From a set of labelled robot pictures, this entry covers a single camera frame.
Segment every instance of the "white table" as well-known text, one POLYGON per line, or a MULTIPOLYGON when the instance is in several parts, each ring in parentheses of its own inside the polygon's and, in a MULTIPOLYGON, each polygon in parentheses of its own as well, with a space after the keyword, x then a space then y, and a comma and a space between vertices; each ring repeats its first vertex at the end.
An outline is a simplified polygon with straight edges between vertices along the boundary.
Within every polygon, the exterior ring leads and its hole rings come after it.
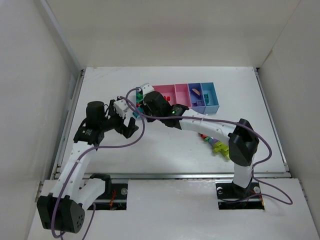
MULTIPOLYGON (((69 158, 74 135, 86 117, 91 101, 108 104, 117 96, 144 83, 151 85, 213 82, 220 104, 217 119, 247 119, 273 150, 272 158, 256 167, 257 173, 283 173, 284 162, 252 67, 89 67, 85 71, 62 167, 69 158)), ((105 133, 100 145, 122 145, 134 141, 140 129, 125 139, 117 132, 105 133)), ((263 143, 258 146, 255 161, 268 155, 263 143)), ((168 128, 160 122, 147 123, 144 137, 123 149, 100 149, 92 158, 86 173, 216 173, 234 172, 234 164, 220 154, 214 155, 208 143, 197 133, 168 128)))
MULTIPOLYGON (((268 179, 285 190, 293 205, 264 197, 265 210, 219 210, 214 180, 130 180, 127 210, 100 210, 86 240, 319 240, 297 179, 268 179)), ((47 195, 56 181, 47 180, 47 195)), ((279 191, 261 184, 261 191, 287 201, 279 191)), ((77 234, 82 239, 92 211, 86 211, 77 234)), ((51 240, 36 211, 28 240, 51 240)))

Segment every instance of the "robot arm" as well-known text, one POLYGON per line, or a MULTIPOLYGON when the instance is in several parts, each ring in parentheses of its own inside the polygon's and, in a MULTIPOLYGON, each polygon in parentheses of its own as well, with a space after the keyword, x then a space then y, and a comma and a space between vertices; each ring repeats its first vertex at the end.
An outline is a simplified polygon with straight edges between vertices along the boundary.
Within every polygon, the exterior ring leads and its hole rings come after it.
MULTIPOLYGON (((244 197, 252 180, 252 163, 259 144, 257 137, 239 126, 234 127, 218 122, 203 121, 203 118, 207 119, 209 117, 195 112, 185 105, 170 105, 161 93, 154 91, 154 88, 149 83, 142 85, 140 89, 139 94, 143 96, 141 107, 145 115, 150 117, 146 118, 147 122, 155 121, 151 117, 176 117, 174 119, 161 118, 159 120, 167 127, 202 133, 229 146, 229 157, 234 162, 232 184, 239 198, 244 197)), ((61 202, 55 218, 55 230, 78 233, 84 222, 85 210, 98 196, 104 192, 109 193, 111 190, 111 179, 106 174, 92 175, 88 183, 80 189, 86 168, 95 152, 89 151, 89 149, 99 146, 104 138, 104 133, 107 131, 114 129, 126 138, 130 138, 138 130, 138 127, 133 117, 130 118, 128 126, 124 124, 126 114, 129 111, 125 100, 111 100, 107 111, 105 111, 104 106, 101 101, 88 103, 86 118, 75 134, 72 151, 64 170, 50 194, 41 196, 37 202, 42 226, 45 229, 51 229, 51 220, 57 198, 76 162, 77 166, 61 196, 61 202)), ((241 119, 239 123, 252 129, 247 120, 241 119)))

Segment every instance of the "wall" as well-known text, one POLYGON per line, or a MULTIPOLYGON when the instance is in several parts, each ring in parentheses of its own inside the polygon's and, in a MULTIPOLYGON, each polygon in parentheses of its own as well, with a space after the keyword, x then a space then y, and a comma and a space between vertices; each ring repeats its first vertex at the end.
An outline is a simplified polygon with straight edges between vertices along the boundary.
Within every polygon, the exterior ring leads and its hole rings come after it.
POLYGON ((260 67, 299 0, 48 0, 83 67, 260 67))
POLYGON ((302 180, 320 232, 320 1, 301 0, 259 70, 294 177, 302 180))
POLYGON ((0 233, 4 240, 22 240, 71 79, 32 0, 0 1, 0 73, 0 233))

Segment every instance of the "screw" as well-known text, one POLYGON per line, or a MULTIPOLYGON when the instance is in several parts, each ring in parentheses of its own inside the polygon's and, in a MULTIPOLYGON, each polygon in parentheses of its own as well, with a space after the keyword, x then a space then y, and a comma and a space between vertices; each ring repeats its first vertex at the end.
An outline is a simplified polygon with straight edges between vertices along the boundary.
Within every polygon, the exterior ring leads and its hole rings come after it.
POLYGON ((216 188, 216 192, 217 192, 219 195, 221 195, 221 194, 224 193, 224 192, 223 192, 223 188, 220 187, 220 186, 216 188))
POLYGON ((125 187, 121 189, 121 194, 122 195, 127 195, 128 194, 128 189, 126 189, 125 187))
POLYGON ((254 191, 256 194, 261 193, 260 187, 258 187, 258 186, 255 186, 255 187, 253 188, 253 191, 254 191))

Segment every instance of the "white panel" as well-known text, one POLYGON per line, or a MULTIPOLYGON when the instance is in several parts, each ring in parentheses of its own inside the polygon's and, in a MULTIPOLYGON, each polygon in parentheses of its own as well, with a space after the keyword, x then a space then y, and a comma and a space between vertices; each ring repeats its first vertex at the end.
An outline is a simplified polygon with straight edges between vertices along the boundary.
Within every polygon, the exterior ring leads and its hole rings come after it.
MULTIPOLYGON (((128 186, 126 211, 97 211, 88 240, 319 240, 297 179, 268 179, 284 189, 293 205, 264 197, 265 210, 219 210, 213 180, 136 180, 128 186)), ((48 194, 52 181, 46 181, 48 194)), ((286 200, 265 185, 261 191, 286 200)), ((86 211, 83 228, 67 233, 65 240, 82 239, 92 211, 86 211)), ((29 240, 50 239, 36 212, 29 240)))
POLYGON ((28 234, 71 72, 32 0, 0 6, 0 239, 28 234))
MULTIPOLYGON (((87 68, 77 102, 64 159, 69 158, 74 135, 86 117, 91 101, 109 103, 111 99, 144 83, 151 85, 214 82, 220 108, 213 117, 230 121, 247 119, 253 129, 271 145, 272 158, 256 167, 256 172, 284 172, 282 157, 252 67, 99 67, 87 68)), ((117 146, 133 142, 116 131, 105 133, 102 145, 117 146)), ((190 131, 166 127, 159 121, 146 124, 144 137, 126 149, 100 149, 92 157, 87 173, 233 173, 233 162, 214 155, 208 143, 190 131)), ((259 144, 254 161, 268 156, 259 144)))
POLYGON ((261 68, 261 81, 293 176, 320 231, 320 2, 302 0, 261 68))
POLYGON ((48 2, 85 67, 260 67, 299 0, 48 2))

